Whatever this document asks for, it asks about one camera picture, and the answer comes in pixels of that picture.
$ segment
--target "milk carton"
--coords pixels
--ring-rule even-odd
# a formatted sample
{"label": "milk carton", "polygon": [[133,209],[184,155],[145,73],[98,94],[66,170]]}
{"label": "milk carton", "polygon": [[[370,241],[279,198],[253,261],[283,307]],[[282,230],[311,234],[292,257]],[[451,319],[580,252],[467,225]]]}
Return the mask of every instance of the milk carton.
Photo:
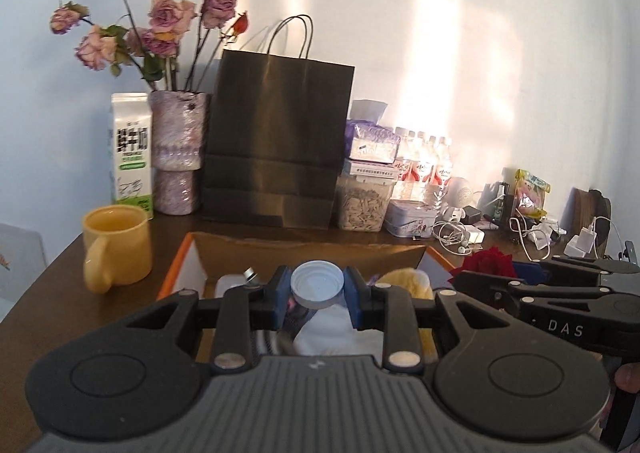
{"label": "milk carton", "polygon": [[111,113],[112,202],[140,206],[148,212],[149,218],[153,218],[148,96],[146,93],[113,94]]}

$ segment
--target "hand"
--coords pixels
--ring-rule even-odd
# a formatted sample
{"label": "hand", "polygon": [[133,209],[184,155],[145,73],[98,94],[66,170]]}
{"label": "hand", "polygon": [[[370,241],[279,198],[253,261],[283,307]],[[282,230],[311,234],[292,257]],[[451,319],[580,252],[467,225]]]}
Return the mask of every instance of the hand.
{"label": "hand", "polygon": [[[622,365],[616,372],[614,380],[618,389],[629,393],[638,393],[640,391],[640,363]],[[621,453],[640,453],[640,441],[625,448]]]}

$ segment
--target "yellow plush object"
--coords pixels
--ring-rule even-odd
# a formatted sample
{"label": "yellow plush object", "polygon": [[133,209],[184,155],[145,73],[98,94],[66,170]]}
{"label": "yellow plush object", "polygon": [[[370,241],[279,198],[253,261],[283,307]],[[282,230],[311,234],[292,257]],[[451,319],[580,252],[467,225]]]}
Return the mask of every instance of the yellow plush object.
{"label": "yellow plush object", "polygon": [[[433,299],[431,286],[425,286],[421,279],[421,272],[415,269],[396,269],[386,273],[376,283],[388,283],[406,289],[413,298]],[[438,353],[433,342],[433,335],[430,329],[420,329],[420,340],[422,340],[422,356],[428,363],[437,361]]]}

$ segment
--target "mug rim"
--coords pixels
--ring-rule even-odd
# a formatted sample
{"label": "mug rim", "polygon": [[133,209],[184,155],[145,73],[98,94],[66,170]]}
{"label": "mug rim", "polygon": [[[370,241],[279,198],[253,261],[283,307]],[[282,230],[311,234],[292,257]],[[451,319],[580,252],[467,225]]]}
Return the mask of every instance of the mug rim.
{"label": "mug rim", "polygon": [[[129,211],[135,211],[136,213],[140,214],[143,216],[143,219],[140,221],[140,223],[136,224],[135,226],[131,226],[128,227],[127,229],[119,229],[117,231],[104,231],[103,229],[96,229],[92,226],[90,226],[88,224],[88,220],[90,217],[92,217],[93,215],[101,212],[101,211],[106,211],[106,210],[129,210]],[[131,206],[128,204],[112,204],[109,206],[101,206],[99,208],[95,208],[94,210],[89,211],[89,213],[87,213],[86,215],[84,215],[84,217],[82,217],[82,230],[84,231],[92,231],[94,233],[97,233],[99,235],[120,235],[123,233],[126,233],[127,231],[131,231],[133,229],[138,229],[139,227],[142,227],[145,223],[148,222],[148,216],[146,214],[146,211],[143,210],[143,208],[138,207],[138,206]]]}

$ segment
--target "silver screw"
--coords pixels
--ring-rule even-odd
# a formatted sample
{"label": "silver screw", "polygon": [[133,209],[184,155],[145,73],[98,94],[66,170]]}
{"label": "silver screw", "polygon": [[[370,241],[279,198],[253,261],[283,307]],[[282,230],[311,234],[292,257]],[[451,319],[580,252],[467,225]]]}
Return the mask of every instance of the silver screw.
{"label": "silver screw", "polygon": [[402,350],[389,356],[389,363],[398,368],[412,368],[420,363],[420,356],[414,352]]}
{"label": "silver screw", "polygon": [[213,364],[223,370],[234,370],[244,366],[245,363],[244,357],[233,352],[225,352],[213,360]]}

